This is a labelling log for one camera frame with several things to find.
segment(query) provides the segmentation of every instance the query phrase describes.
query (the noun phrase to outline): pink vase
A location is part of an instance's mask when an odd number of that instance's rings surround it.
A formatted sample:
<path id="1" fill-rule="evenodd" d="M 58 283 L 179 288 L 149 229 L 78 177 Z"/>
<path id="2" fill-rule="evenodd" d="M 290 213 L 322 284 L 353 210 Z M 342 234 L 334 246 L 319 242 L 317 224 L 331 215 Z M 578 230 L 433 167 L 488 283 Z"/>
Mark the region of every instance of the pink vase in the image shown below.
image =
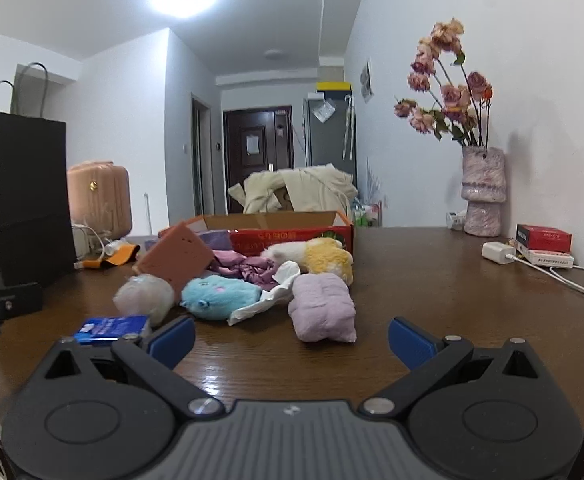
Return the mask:
<path id="1" fill-rule="evenodd" d="M 499 148 L 463 147 L 463 189 L 467 200 L 466 233 L 501 234 L 501 204 L 505 202 L 505 154 Z"/>

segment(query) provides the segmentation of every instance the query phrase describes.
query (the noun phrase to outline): purple cloth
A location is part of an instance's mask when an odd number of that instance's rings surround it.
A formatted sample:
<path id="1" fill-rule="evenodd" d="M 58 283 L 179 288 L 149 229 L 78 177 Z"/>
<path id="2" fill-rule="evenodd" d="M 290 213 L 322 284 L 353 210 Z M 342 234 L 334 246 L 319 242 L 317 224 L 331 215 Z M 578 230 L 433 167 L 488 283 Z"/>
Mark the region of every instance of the purple cloth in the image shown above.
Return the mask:
<path id="1" fill-rule="evenodd" d="M 332 339 L 354 343 L 354 302 L 348 286 L 334 274 L 303 274 L 292 285 L 288 306 L 296 336 L 306 343 Z"/>
<path id="2" fill-rule="evenodd" d="M 231 251 L 232 242 L 230 241 L 230 231 L 226 229 L 218 229 L 215 231 L 203 231 L 197 233 L 198 237 L 203 240 L 213 251 Z"/>
<path id="3" fill-rule="evenodd" d="M 259 285 L 263 290 L 272 290 L 278 285 L 274 281 L 277 265 L 268 258 L 250 256 L 236 251 L 212 251 L 214 261 L 208 267 L 224 278 L 238 278 L 248 283 Z"/>

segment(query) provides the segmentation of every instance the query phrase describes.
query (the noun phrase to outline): lavender plush toy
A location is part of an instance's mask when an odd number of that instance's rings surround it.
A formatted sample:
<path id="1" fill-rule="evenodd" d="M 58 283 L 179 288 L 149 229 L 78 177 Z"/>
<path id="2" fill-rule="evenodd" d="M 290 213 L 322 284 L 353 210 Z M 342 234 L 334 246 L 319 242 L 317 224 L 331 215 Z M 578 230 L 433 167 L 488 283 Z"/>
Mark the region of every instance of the lavender plush toy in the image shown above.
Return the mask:
<path id="1" fill-rule="evenodd" d="M 357 340 L 354 303 L 341 278 L 330 273 L 304 274 L 294 281 L 292 293 L 288 314 L 301 341 Z"/>

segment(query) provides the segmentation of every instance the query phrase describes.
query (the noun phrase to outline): dried rose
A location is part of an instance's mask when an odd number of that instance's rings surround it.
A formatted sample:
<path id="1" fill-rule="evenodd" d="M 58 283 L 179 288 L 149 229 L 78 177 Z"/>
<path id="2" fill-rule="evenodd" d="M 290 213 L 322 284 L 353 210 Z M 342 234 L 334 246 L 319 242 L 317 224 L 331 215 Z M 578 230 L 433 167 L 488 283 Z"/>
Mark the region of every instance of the dried rose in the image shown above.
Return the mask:
<path id="1" fill-rule="evenodd" d="M 441 55 L 441 49 L 434 44 L 434 42 L 432 41 L 431 37 L 427 37 L 427 38 L 421 38 L 419 40 L 419 46 L 418 46 L 418 51 L 419 52 L 426 52 L 425 50 L 421 50 L 421 49 L 429 49 L 429 54 L 434 58 L 434 59 L 438 59 L 438 56 Z"/>
<path id="2" fill-rule="evenodd" d="M 476 116 L 476 110 L 474 108 L 468 108 L 466 112 L 466 125 L 469 128 L 474 128 L 478 126 L 479 118 Z"/>
<path id="3" fill-rule="evenodd" d="M 459 107 L 450 107 L 443 110 L 445 116 L 451 121 L 456 121 L 458 123 L 466 122 L 466 112 Z"/>
<path id="4" fill-rule="evenodd" d="M 472 92 L 472 97 L 476 101 L 483 99 L 483 92 L 488 88 L 488 80 L 478 72 L 470 72 L 467 76 L 467 84 Z"/>
<path id="5" fill-rule="evenodd" d="M 434 74 L 436 73 L 436 69 L 434 68 L 434 59 L 432 56 L 419 54 L 416 57 L 414 63 L 412 63 L 412 70 L 419 74 Z"/>
<path id="6" fill-rule="evenodd" d="M 443 95 L 443 102 L 446 108 L 456 108 L 459 106 L 458 102 L 461 100 L 462 92 L 454 85 L 443 85 L 441 87 L 441 95 Z"/>
<path id="7" fill-rule="evenodd" d="M 461 23 L 456 18 L 452 18 L 452 20 L 450 20 L 450 22 L 448 23 L 448 28 L 450 29 L 451 32 L 454 32 L 458 36 L 462 35 L 466 31 L 465 27 L 463 26 L 463 23 Z"/>
<path id="8" fill-rule="evenodd" d="M 492 99 L 494 92 L 492 91 L 492 85 L 486 86 L 485 90 L 483 91 L 483 99 L 489 101 Z"/>
<path id="9" fill-rule="evenodd" d="M 415 108 L 416 101 L 413 101 L 412 99 L 401 99 L 394 105 L 394 114 L 397 117 L 406 118 Z"/>
<path id="10" fill-rule="evenodd" d="M 432 29 L 432 42 L 446 52 L 461 52 L 461 40 L 458 34 L 463 33 L 463 25 L 460 21 L 452 19 L 450 23 L 437 22 Z"/>
<path id="11" fill-rule="evenodd" d="M 408 85 L 415 92 L 427 92 L 430 89 L 430 77 L 427 74 L 411 73 L 408 76 Z"/>
<path id="12" fill-rule="evenodd" d="M 410 119 L 410 126 L 422 134 L 434 131 L 434 116 L 425 113 L 422 108 L 416 108 Z"/>
<path id="13" fill-rule="evenodd" d="M 472 103 L 472 98 L 470 97 L 470 90 L 465 85 L 459 85 L 459 90 L 461 91 L 461 98 L 458 100 L 458 105 L 466 109 L 469 107 L 470 103 Z"/>

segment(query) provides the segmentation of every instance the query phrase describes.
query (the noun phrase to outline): paper note on door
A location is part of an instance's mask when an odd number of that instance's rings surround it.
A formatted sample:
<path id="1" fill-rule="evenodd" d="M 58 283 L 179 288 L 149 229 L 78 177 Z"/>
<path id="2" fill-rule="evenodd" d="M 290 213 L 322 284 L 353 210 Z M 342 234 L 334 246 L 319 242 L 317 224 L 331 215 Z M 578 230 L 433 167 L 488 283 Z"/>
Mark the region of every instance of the paper note on door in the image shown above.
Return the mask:
<path id="1" fill-rule="evenodd" d="M 259 137 L 251 135 L 246 137 L 248 155 L 259 155 Z"/>

